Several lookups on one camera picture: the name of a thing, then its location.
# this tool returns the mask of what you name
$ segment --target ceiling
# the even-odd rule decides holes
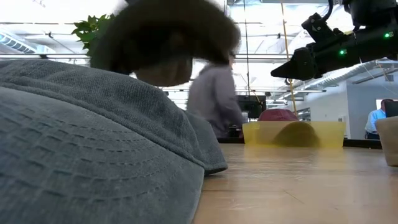
[[[311,43],[312,38],[301,28],[301,23],[315,12],[323,15],[327,12],[327,0],[285,0],[282,16],[278,1],[261,3],[259,0],[239,2],[228,0],[228,15],[241,30],[242,44],[239,54],[257,55],[260,61],[238,60],[234,65],[236,88],[247,90],[248,82],[252,89],[279,89],[285,87],[284,79],[273,78],[271,70],[284,63],[286,52],[290,54],[299,47]],[[90,16],[101,16],[117,12],[125,5],[124,0],[106,0],[99,4],[97,0],[12,0],[1,1],[0,32],[5,32],[33,46],[46,46],[47,51],[56,54],[85,54],[78,38],[70,33],[73,23],[86,20]],[[282,18],[285,19],[287,49]],[[352,30],[351,17],[341,6],[335,6],[328,20],[330,27],[342,31]],[[16,54],[15,50],[0,45],[0,54]],[[204,62],[195,62],[193,78],[205,66]],[[189,89],[189,83],[169,89]],[[170,97],[186,100],[187,92],[170,91]]]

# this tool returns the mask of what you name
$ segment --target wooden table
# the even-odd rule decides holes
[[[398,168],[381,150],[221,147],[229,169],[205,179],[195,224],[398,223]]]

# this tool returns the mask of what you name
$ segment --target man in blue shirt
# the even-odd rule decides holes
[[[368,122],[365,126],[365,139],[370,140],[380,140],[379,133],[376,130],[376,126],[374,125],[376,120],[385,119],[386,118],[386,102],[393,101],[391,99],[385,99],[381,101],[381,109],[374,110],[369,113]]]

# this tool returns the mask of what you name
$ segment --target computer screen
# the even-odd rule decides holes
[[[388,118],[393,116],[398,116],[398,101],[387,101],[386,106],[386,116]]]

